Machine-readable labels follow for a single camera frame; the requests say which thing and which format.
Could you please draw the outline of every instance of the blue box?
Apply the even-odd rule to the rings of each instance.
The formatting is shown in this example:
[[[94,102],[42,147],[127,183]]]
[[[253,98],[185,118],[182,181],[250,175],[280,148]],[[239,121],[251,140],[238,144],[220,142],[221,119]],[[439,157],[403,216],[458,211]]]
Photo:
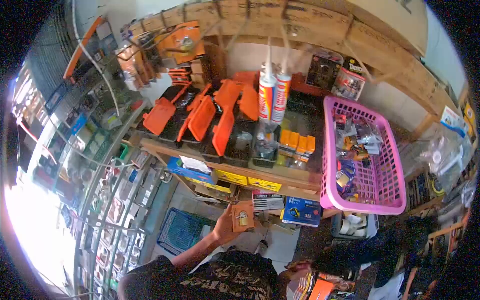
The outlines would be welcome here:
[[[285,209],[280,218],[283,223],[318,227],[322,218],[322,207],[319,201],[287,197]]]
[[[199,181],[208,182],[211,184],[216,184],[218,177],[216,176],[215,172],[212,171],[211,175],[204,174],[202,172],[193,171],[189,169],[182,168],[182,161],[180,158],[171,157],[168,161],[167,168],[171,173],[175,173],[177,175],[181,175],[184,177],[197,179]]]

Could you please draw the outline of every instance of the wire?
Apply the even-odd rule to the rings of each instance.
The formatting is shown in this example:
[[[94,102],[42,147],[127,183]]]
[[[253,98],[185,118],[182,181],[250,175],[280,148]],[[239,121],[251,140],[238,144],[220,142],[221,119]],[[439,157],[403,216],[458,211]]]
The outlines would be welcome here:
[[[53,162],[55,163],[55,165],[57,164],[57,160],[55,159],[55,157],[53,156],[53,154],[50,152],[50,150],[45,147],[45,145],[43,145],[37,138],[36,136],[34,136],[26,127],[25,125],[23,124],[22,121],[19,121],[17,119],[17,125],[19,125],[23,130],[25,130],[25,132],[37,143],[37,144],[40,144],[42,146],[43,149],[45,149],[47,152],[48,152],[48,156],[50,156],[52,159],[53,159]]]
[[[50,281],[50,283],[53,284],[56,288],[58,288],[60,292],[62,292],[64,295],[67,295],[67,296],[68,296],[68,294],[65,293],[65,292],[64,292],[61,288],[59,288],[56,284],[54,284],[53,281],[51,281],[47,276],[43,275],[42,272],[40,272],[38,269],[36,269],[36,271],[37,271],[41,276],[43,276],[46,280]]]
[[[43,108],[45,111],[47,111],[47,109],[45,108],[45,105],[43,104],[42,101],[40,101],[40,104],[41,104],[42,108]],[[55,128],[55,132],[67,143],[67,145],[69,145],[69,146],[72,148],[72,150],[73,150],[74,152],[76,152],[78,155],[80,155],[81,157],[85,158],[86,160],[91,161],[91,162],[93,162],[93,163],[96,163],[96,164],[99,165],[99,166],[102,166],[102,167],[111,167],[111,165],[105,165],[105,164],[99,163],[99,162],[97,162],[97,161],[94,161],[93,159],[87,157],[85,154],[83,154],[82,152],[80,152],[77,148],[75,148],[75,147],[73,146],[73,144],[69,143],[68,140],[67,140],[67,138],[63,135],[63,133],[61,133],[61,132],[58,130],[57,126],[55,126],[55,124],[53,123],[50,115],[48,115],[47,119],[48,119],[47,122],[50,121],[50,123],[52,123],[53,128]],[[42,147],[45,147],[45,146],[43,146],[43,144],[42,144],[40,141],[38,141],[38,140],[37,140],[37,143],[40,144],[40,145],[42,145]],[[120,165],[120,166],[116,166],[116,168],[125,168],[125,167],[129,167],[129,166],[133,166],[133,165],[134,165],[134,164]]]
[[[75,19],[75,0],[72,0],[72,15],[73,15],[73,31],[75,32],[75,38],[80,40],[80,36],[78,35],[78,30],[77,30],[77,21]],[[120,111],[119,111],[119,106],[118,106],[118,103],[117,103],[117,98],[115,97],[115,94],[113,93],[113,89],[112,89],[112,86],[110,85],[110,81],[108,81],[107,77],[102,72],[102,69],[97,64],[95,59],[93,59],[92,56],[90,55],[90,53],[88,53],[88,51],[85,48],[85,46],[83,45],[83,43],[78,43],[78,46],[82,49],[82,51],[87,56],[87,58],[92,62],[92,64],[98,70],[100,75],[102,75],[103,80],[105,80],[105,83],[107,84],[108,89],[110,90],[110,93],[112,94],[113,102],[115,103],[115,109],[117,110],[117,116],[120,117]]]

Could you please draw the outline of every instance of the orange box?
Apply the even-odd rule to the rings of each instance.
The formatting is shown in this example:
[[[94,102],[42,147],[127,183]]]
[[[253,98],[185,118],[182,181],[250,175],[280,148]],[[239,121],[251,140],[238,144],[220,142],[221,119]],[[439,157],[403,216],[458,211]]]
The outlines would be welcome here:
[[[324,300],[328,299],[328,296],[333,290],[335,285],[331,282],[325,281],[323,279],[317,279],[315,282],[315,286],[313,287],[313,291],[310,294],[308,300]]]
[[[232,205],[233,232],[244,232],[253,230],[255,224],[253,221],[253,202],[237,201]]]

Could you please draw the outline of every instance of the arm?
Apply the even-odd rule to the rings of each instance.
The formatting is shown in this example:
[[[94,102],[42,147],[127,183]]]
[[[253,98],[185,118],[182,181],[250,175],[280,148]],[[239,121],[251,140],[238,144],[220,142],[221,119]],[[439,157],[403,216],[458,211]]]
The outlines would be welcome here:
[[[232,207],[229,204],[225,212],[218,218],[213,232],[187,251],[175,256],[171,262],[180,272],[190,272],[218,246],[234,240],[238,235],[240,235],[239,232],[233,232]]]
[[[278,274],[275,299],[287,300],[287,286],[292,280],[299,280],[305,277],[312,269],[310,262],[298,261],[290,263],[287,270]]]

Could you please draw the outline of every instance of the black tray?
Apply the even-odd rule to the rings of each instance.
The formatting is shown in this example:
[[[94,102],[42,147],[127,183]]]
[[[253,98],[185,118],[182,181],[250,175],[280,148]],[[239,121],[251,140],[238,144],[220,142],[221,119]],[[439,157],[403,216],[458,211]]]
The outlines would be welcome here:
[[[275,149],[273,153],[269,155],[269,157],[261,157],[255,150],[255,143],[257,141],[258,129],[259,128],[257,126],[257,128],[255,129],[255,136],[253,137],[253,154],[252,154],[253,164],[256,165],[257,167],[273,168],[273,166],[276,163],[276,159],[278,158],[278,148]],[[273,132],[274,139],[277,142],[280,139],[280,133],[281,133],[281,127],[277,126],[275,128],[275,131]]]
[[[232,134],[228,140],[227,148],[225,149],[224,161],[225,163],[237,167],[248,168],[248,161],[250,160],[253,145],[253,136],[255,135],[255,127],[257,122],[238,120],[235,121]],[[252,140],[247,144],[245,150],[235,149],[235,143],[237,142],[237,135],[243,131],[252,135]]]

